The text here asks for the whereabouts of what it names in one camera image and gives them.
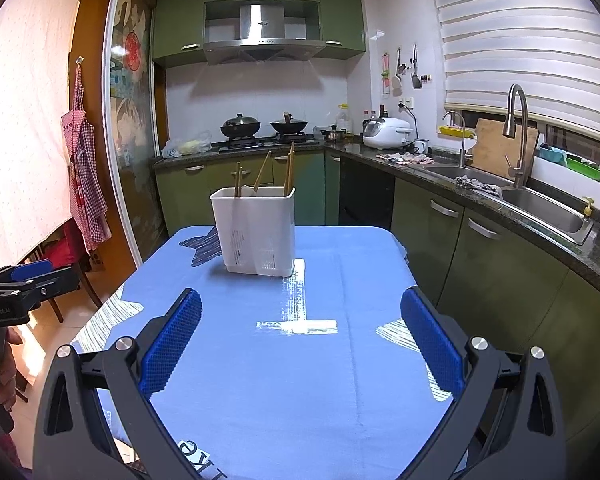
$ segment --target red chair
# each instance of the red chair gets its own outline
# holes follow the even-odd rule
[[[49,260],[54,269],[71,266],[78,274],[82,288],[87,292],[91,301],[100,308],[102,306],[102,301],[96,294],[96,291],[93,290],[87,275],[80,266],[80,260],[87,255],[87,249],[84,247],[82,233],[73,218],[70,218],[64,223],[62,230],[64,231],[64,238],[61,238],[47,248],[42,257]],[[62,323],[62,314],[58,309],[58,304],[56,304],[53,299],[49,300],[49,303],[51,303],[51,306],[58,317],[58,321]]]

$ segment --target blue tablecloth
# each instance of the blue tablecloth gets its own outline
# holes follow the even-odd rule
[[[294,274],[270,278],[209,259],[200,237],[210,229],[179,231],[75,347],[136,336],[194,288],[202,320],[151,402],[181,449],[195,450],[204,478],[395,479],[451,401],[400,320],[400,297],[414,285],[403,247],[379,228],[297,227]],[[126,440],[108,392],[100,397],[113,435]]]

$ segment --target faucet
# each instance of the faucet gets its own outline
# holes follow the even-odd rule
[[[526,96],[519,84],[513,85],[509,90],[509,100],[507,102],[507,118],[504,121],[502,134],[509,139],[516,138],[516,94],[520,95],[520,107],[522,108],[522,141],[520,142],[520,158],[515,167],[509,161],[509,157],[505,154],[507,164],[509,165],[509,176],[513,177],[513,187],[520,188],[525,176],[525,155],[526,155],[526,139],[528,135],[528,108],[526,106]]]
[[[443,120],[446,119],[446,117],[449,116],[449,115],[451,115],[451,114],[457,115],[458,117],[460,117],[460,119],[462,121],[462,148],[460,149],[460,167],[464,168],[464,138],[466,137],[466,134],[465,134],[464,130],[465,130],[465,124],[466,123],[464,122],[464,117],[462,117],[462,114],[459,114],[458,112],[455,112],[453,110],[451,110],[450,112],[447,112],[445,114],[445,116],[442,117]]]

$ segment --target range hood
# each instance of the range hood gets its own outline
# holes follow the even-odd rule
[[[240,39],[205,43],[206,61],[306,61],[327,44],[319,40],[285,38],[285,10],[280,4],[240,6]]]

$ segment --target white curtain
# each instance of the white curtain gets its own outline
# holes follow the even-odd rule
[[[600,15],[590,0],[436,5],[448,106],[503,107],[520,83],[530,112],[600,133]]]
[[[0,8],[0,266],[16,264],[70,216],[60,117],[79,0]]]

